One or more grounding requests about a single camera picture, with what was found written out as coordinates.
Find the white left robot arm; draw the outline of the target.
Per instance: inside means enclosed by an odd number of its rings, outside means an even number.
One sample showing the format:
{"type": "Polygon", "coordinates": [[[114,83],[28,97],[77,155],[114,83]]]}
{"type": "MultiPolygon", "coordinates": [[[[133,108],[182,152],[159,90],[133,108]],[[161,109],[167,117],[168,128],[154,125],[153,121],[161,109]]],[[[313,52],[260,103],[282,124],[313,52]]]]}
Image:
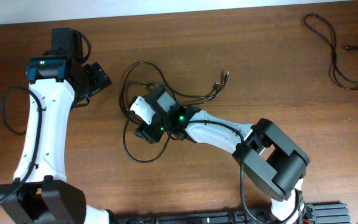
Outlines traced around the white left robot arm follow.
{"type": "Polygon", "coordinates": [[[0,206],[14,223],[112,223],[110,210],[87,204],[82,190],[68,184],[65,140],[72,109],[111,84],[99,63],[88,64],[91,48],[81,32],[52,30],[51,49],[26,67],[30,96],[25,143],[10,184],[0,185],[0,206]]]}

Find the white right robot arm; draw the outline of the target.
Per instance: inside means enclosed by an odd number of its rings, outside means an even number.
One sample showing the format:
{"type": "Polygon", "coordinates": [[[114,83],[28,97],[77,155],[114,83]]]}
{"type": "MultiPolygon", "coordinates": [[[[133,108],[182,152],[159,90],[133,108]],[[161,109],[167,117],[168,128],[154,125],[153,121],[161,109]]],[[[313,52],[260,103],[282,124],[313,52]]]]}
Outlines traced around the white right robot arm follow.
{"type": "Polygon", "coordinates": [[[129,116],[142,120],[138,137],[159,142],[167,133],[179,140],[209,144],[232,155],[240,166],[240,180],[250,180],[272,201],[270,223],[295,223],[300,219],[301,185],[310,159],[275,123],[260,119],[241,124],[210,115],[197,107],[133,103],[129,116]]]}

